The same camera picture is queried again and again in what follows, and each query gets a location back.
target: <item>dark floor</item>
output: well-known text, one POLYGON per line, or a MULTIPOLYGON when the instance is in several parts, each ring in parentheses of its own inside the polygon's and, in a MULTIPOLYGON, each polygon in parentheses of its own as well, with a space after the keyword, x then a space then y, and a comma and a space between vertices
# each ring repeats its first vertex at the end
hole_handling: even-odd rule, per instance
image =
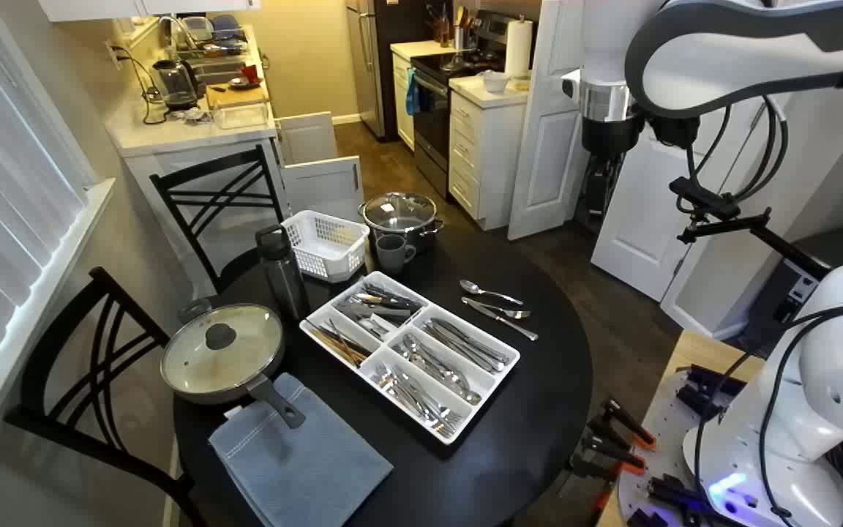
MULTIPOLYGON (((435 199, 446 229, 476 229, 455 205, 446 205, 432 193, 400 142, 376 143, 359 123, 335 127, 335 142, 345 155, 359 155, 364 199, 385 190, 424 193, 435 199)), ((577 225, 515 240, 512 245, 537 263, 566 294, 571 308, 578 313, 593 364, 593 405, 602 396, 613 396, 628 414, 641 417, 679 327, 654 301, 593 269, 593 240, 577 225)), ((599 483, 561 475, 515 524, 583 524, 596 491, 602 491, 599 483)))

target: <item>bottle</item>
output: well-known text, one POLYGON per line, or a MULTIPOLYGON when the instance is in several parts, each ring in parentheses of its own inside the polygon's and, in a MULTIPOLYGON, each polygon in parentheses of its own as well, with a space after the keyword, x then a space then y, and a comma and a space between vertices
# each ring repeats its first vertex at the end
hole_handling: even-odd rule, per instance
POLYGON ((278 313, 287 322, 297 322, 306 316, 306 295, 304 295, 304 278, 296 262, 296 253, 287 240, 283 225, 271 225, 255 235, 258 256, 265 266, 265 281, 271 288, 271 300, 278 313))

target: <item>white robot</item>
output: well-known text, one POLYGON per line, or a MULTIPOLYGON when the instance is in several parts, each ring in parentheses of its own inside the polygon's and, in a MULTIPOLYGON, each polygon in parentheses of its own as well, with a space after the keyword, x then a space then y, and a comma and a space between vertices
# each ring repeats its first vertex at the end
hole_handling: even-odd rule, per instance
MULTIPOLYGON (((632 150, 643 123, 659 142, 684 147, 684 123, 704 112, 761 95, 843 89, 843 0, 583 7, 584 67, 561 89, 578 102, 584 147, 599 158, 632 150)), ((818 527, 843 524, 843 480, 821 461, 840 442, 843 266, 818 281, 761 376, 701 433, 691 430, 681 450, 719 515, 818 527)))

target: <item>chair backrest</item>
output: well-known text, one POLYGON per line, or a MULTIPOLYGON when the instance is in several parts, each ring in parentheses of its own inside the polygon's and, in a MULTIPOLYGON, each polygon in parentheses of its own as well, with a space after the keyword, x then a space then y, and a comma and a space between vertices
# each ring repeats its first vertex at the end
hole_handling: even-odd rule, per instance
POLYGON ((262 209, 274 210, 278 224, 283 219, 274 181, 259 147, 201 162, 167 175, 154 174, 151 184, 167 210, 171 213, 176 225, 186 238, 189 250, 196 253, 199 263, 209 275, 215 294, 223 294, 225 281, 223 273, 212 269, 212 262, 201 244, 205 229, 228 209, 262 209))
POLYGON ((97 266, 91 269, 91 284, 64 306, 31 348, 19 373, 19 402, 6 414, 6 423, 154 483, 193 524, 205 524, 186 494, 189 483, 135 456, 113 418, 113 382, 167 344, 164 327, 97 266), (69 376, 60 370, 57 376, 56 364, 64 354, 88 354, 85 373, 69 376))

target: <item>stove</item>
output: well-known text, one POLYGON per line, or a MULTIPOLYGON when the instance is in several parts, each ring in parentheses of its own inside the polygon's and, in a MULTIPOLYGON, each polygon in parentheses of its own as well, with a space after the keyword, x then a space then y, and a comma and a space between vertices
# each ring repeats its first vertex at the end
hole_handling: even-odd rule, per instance
POLYGON ((452 76, 476 76, 480 70, 502 70, 498 52, 445 52, 414 57, 417 115, 414 115, 414 165, 420 175, 446 196, 446 133, 452 76))

